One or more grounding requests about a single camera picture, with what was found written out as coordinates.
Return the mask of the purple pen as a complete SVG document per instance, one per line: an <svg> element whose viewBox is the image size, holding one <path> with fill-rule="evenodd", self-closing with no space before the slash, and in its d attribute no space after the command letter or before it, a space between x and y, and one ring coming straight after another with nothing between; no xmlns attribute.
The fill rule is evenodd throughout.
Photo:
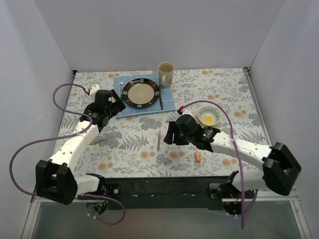
<svg viewBox="0 0 319 239"><path fill-rule="evenodd" d="M160 151L160 143L161 143L161 130L159 130L158 132L157 152Z"/></svg>

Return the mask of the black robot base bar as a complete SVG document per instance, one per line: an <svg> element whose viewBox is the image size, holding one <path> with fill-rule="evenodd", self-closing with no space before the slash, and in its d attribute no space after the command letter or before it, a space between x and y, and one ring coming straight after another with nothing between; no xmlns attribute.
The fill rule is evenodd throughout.
<svg viewBox="0 0 319 239"><path fill-rule="evenodd" d="M208 208L221 210L222 199L239 199L230 176L199 177L100 177L93 195L119 201L126 209Z"/></svg>

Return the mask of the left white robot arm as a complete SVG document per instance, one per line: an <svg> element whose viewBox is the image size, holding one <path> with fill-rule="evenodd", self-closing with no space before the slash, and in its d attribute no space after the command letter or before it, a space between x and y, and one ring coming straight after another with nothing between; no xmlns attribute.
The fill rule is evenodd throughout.
<svg viewBox="0 0 319 239"><path fill-rule="evenodd" d="M95 199L105 196L102 176L86 174L75 177L75 166L80 157L109 120L125 109L114 90L91 90L94 101L80 117L75 135L47 161L40 160L35 167L36 193L38 196L69 205L77 196L90 193Z"/></svg>

